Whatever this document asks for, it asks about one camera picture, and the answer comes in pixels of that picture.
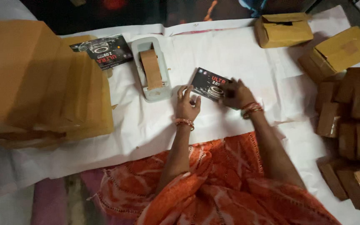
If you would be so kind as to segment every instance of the orange printed fabric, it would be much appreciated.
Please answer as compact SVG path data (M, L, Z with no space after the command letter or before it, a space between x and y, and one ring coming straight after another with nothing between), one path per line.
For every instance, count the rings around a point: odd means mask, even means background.
M264 178L254 132L191 145L190 172L154 195L168 151L105 171L102 209L155 224L340 224L307 191Z

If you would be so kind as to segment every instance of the bangle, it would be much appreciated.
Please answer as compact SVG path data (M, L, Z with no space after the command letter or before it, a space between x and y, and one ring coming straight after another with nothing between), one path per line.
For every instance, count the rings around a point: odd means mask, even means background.
M241 115L243 119L248 119L250 114L257 111L263 111L262 106L259 103L249 103L241 108Z
M177 118L174 123L176 124L176 126L178 126L179 124L184 124L184 125L187 125L187 126L190 126L191 127L191 131L194 130L194 123L189 120L189 119L184 119L184 118Z

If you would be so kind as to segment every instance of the woman's right hand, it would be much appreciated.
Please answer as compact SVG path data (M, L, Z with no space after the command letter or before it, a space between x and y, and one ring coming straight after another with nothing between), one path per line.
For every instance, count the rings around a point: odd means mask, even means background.
M241 109L250 103L256 102L253 94L241 79L236 81L232 78L231 81L223 85L224 98L221 99L221 102L225 106Z

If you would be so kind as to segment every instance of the white paper sheet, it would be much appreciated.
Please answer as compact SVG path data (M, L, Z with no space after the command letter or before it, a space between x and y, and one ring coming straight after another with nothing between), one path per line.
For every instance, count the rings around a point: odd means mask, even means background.
M80 171L116 165L151 156L169 149L175 132L173 125L176 91L190 84L195 69L202 67L221 76L243 79L279 130L289 156L296 165L309 191L343 224L355 224L360 211L351 202L338 202L321 178L316 158L325 155L323 140L314 134L310 118L315 117L316 85L304 75L296 59L307 48L350 27L340 6L313 16L310 22L315 39L305 46L261 49L255 40L251 19L182 24L170 29L157 25L106 28L85 32L104 37L123 33L130 43L154 36L164 53L173 86L173 97L157 103L145 102L134 62L119 65L109 78L111 103L116 131L74 143L55 151L0 149L0 195L31 185L46 177L57 178ZM241 27L198 34L173 33ZM202 99L190 143L209 141L253 130L250 121L242 120L238 111L220 107Z

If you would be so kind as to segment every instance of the woman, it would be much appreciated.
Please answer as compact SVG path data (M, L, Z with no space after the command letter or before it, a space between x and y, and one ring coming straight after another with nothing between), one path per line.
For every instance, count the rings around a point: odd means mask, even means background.
M193 105L193 86L181 87L172 149L107 170L97 193L105 212L135 224L340 224L306 191L250 90L232 81L222 102L255 132L189 146L201 98Z

